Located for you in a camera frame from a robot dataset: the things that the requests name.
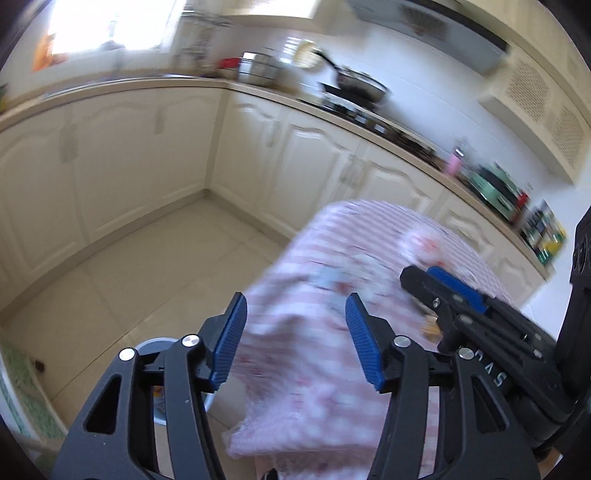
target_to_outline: blue gripper pad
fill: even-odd
[[[441,267],[430,267],[427,269],[427,274],[444,284],[447,288],[453,290],[458,295],[467,300],[474,310],[482,314],[486,312],[486,305],[482,298],[482,294],[474,288],[469,287],[459,278],[454,277],[451,273],[445,271]]]
[[[225,322],[225,325],[213,348],[212,371],[209,381],[215,390],[218,390],[228,379],[238,342],[240,342],[246,324],[247,314],[246,297],[242,293],[236,292],[226,312],[216,318],[219,319],[218,324],[223,325],[222,322]]]
[[[371,316],[356,293],[352,293],[347,299],[345,320],[365,379],[376,390],[382,390],[386,383],[382,368],[383,354],[394,340],[394,331],[386,320]]]

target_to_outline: window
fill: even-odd
[[[128,50],[168,49],[185,0],[56,0],[51,54],[118,44]]]

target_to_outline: pink checkered cloth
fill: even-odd
[[[365,379],[345,299],[358,292],[396,334],[435,350],[399,281],[409,264],[401,238],[421,225],[440,232],[449,263],[472,286],[509,300],[478,254],[437,222],[385,202],[329,205],[245,292],[248,321],[232,372],[247,387],[246,419],[228,439],[231,456],[270,457],[281,479],[367,478],[389,395]],[[421,476],[433,471],[438,420],[432,389]]]

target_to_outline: gas stove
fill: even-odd
[[[356,103],[351,99],[342,98],[341,96],[328,92],[321,92],[318,96],[298,98],[298,100],[333,113],[355,125],[359,125],[420,158],[432,167],[438,170],[440,169],[439,165],[435,162],[435,147],[431,143],[421,138],[418,134],[371,111],[370,108],[374,108],[374,106],[369,102]]]

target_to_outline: stainless steel pot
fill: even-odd
[[[238,80],[249,85],[272,85],[280,70],[279,61],[267,53],[244,52],[238,66]]]

